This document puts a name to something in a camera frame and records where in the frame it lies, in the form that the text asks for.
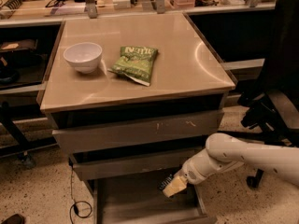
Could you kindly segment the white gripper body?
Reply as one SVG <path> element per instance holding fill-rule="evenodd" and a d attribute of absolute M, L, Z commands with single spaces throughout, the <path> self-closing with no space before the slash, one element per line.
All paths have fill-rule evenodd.
<path fill-rule="evenodd" d="M 196 154 L 184 162 L 182 172 L 190 184 L 197 185 L 214 174 L 214 165 L 207 154 Z"/>

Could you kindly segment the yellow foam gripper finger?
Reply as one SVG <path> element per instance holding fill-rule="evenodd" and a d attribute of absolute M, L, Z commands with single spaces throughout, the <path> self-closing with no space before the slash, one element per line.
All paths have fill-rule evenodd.
<path fill-rule="evenodd" d="M 173 180 L 166 186 L 163 193 L 166 197 L 171 197 L 187 188 L 188 179 L 182 175 L 174 175 Z"/>

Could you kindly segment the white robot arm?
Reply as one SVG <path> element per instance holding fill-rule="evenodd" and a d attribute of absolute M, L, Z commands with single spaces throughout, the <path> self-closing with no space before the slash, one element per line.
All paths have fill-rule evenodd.
<path fill-rule="evenodd" d="M 181 169 L 167 177 L 159 189 L 171 197 L 198 185 L 208 177 L 244 163 L 299 185 L 299 148 L 262 145 L 241 141 L 225 133 L 213 133 L 205 147 L 187 159 Z"/>

